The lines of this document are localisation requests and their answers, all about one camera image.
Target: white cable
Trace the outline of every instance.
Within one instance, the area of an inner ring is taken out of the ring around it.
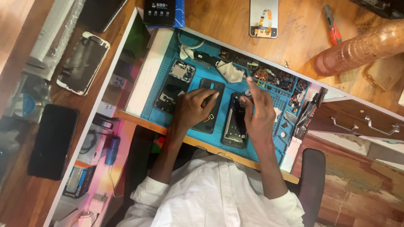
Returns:
[[[115,186],[114,186],[114,181],[112,180],[112,166],[113,165],[109,166],[109,179],[111,180],[111,183],[112,183],[112,196],[115,198],[119,198],[119,197],[122,197],[123,195],[115,196]]]
[[[200,44],[198,44],[196,46],[187,46],[183,42],[181,42],[181,39],[179,38],[179,35],[180,35],[180,33],[178,33],[178,35],[177,35],[179,43],[181,43],[181,45],[185,46],[188,49],[197,49],[198,47],[202,46],[203,43],[205,42],[205,40],[203,40]]]

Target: phone box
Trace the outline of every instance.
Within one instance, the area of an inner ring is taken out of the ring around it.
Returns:
[[[73,167],[67,180],[63,195],[78,199],[82,197],[90,188],[96,166],[83,168]]]

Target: drawer handle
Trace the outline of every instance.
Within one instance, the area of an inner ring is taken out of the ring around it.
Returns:
[[[334,125],[335,125],[335,126],[340,127],[340,128],[343,128],[343,129],[348,130],[348,131],[353,131],[354,129],[358,129],[358,128],[359,128],[355,123],[353,124],[352,129],[349,129],[349,128],[346,128],[346,127],[342,127],[341,125],[337,125],[337,124],[335,123],[335,118],[334,118],[334,117],[331,117],[331,119],[332,119],[332,121],[334,122]]]
[[[369,128],[371,128],[371,129],[373,129],[373,130],[376,130],[376,131],[378,131],[378,132],[380,132],[380,133],[383,133],[383,134],[385,134],[385,135],[391,136],[393,133],[400,132],[400,126],[399,126],[399,124],[393,124],[393,125],[391,125],[391,126],[393,126],[393,129],[391,129],[390,132],[383,132],[383,131],[381,131],[381,130],[379,130],[379,129],[377,129],[377,128],[373,128],[373,127],[372,127],[372,119],[370,119],[369,116],[366,116],[366,117],[365,117],[365,120],[368,121]]]

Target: black smartphone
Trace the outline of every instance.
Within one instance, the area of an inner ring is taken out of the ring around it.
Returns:
[[[178,97],[188,91],[189,84],[195,72],[195,66],[179,59],[174,59],[164,85],[154,102],[154,107],[172,114],[175,110]]]
[[[47,104],[39,122],[28,174],[58,181],[62,179],[79,112]]]
[[[104,32],[127,0],[86,0],[79,20],[98,33]]]
[[[225,90],[225,84],[214,80],[202,78],[201,83],[199,84],[199,88],[208,88],[217,90],[219,92],[219,96],[216,98],[215,106],[210,111],[209,116],[203,119],[198,124],[196,124],[191,129],[212,134],[213,130],[215,129],[217,113],[219,112],[220,103],[222,102],[223,91]],[[210,99],[211,95],[205,99],[205,103],[208,103]]]
[[[246,108],[240,102],[241,95],[237,92],[231,95],[222,144],[243,149],[246,146],[247,129],[244,121]]]

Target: smartphone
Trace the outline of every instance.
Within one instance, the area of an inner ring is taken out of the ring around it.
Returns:
[[[56,83],[78,95],[86,95],[109,48],[108,42],[84,32],[73,53],[63,65]]]
[[[86,0],[79,20],[97,33],[107,30],[127,0]]]
[[[219,96],[216,98],[215,106],[210,111],[207,118],[203,119],[201,122],[196,124],[191,129],[204,132],[208,134],[212,134],[213,130],[215,129],[217,113],[219,112],[220,103],[223,97],[223,91],[225,90],[225,84],[221,82],[217,82],[214,80],[202,78],[201,83],[199,84],[199,88],[207,88],[207,89],[214,89],[219,92]],[[205,103],[208,103],[212,96],[210,95],[205,99]]]
[[[250,0],[250,36],[278,36],[278,0]]]
[[[238,92],[231,95],[222,144],[243,149],[246,146],[247,129],[244,121],[246,108],[240,102],[241,95]]]
[[[28,174],[58,181],[62,179],[79,112],[47,104],[39,123]]]
[[[195,72],[195,66],[179,59],[174,59],[164,85],[154,102],[154,107],[172,114],[175,110],[178,97],[188,91],[189,84]]]

